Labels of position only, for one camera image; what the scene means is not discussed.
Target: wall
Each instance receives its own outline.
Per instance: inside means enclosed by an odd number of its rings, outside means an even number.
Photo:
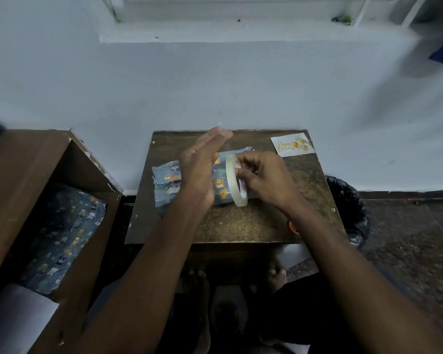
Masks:
[[[359,190],[443,189],[442,42],[109,45],[79,0],[0,0],[0,121],[71,127],[128,192],[153,130],[218,123],[305,127]]]

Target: strip of tape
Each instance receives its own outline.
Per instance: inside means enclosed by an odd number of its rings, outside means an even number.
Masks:
[[[236,155],[226,157],[226,179],[230,188],[231,196],[237,207],[246,206],[248,203],[248,191],[243,180],[236,178],[236,168],[241,168]]]

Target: bare foot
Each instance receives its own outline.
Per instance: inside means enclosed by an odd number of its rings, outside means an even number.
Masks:
[[[207,275],[203,271],[190,271],[182,283],[184,293],[188,297],[193,297],[199,308],[200,314],[200,338],[195,348],[194,354],[207,354],[210,349],[210,331],[208,323],[208,301],[210,299],[210,285]]]
[[[275,269],[270,269],[266,274],[267,288],[271,295],[276,293],[283,285],[287,283],[287,273],[285,269],[276,272]],[[273,338],[266,333],[259,332],[259,340],[266,346],[282,343],[279,339]]]

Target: person's right arm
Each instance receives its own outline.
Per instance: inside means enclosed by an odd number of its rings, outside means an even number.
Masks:
[[[300,195],[279,155],[247,151],[238,159],[238,177],[295,225],[368,353],[443,354],[443,333]]]

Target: floor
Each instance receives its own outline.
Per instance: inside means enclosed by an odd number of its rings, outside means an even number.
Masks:
[[[124,245],[132,202],[134,198],[129,197],[120,204],[95,295],[123,275],[141,248],[141,245]],[[412,302],[443,330],[443,199],[365,202],[372,226],[361,252],[399,281]],[[296,280],[317,271],[309,259],[290,268],[288,279]],[[278,353],[260,347],[246,352]]]

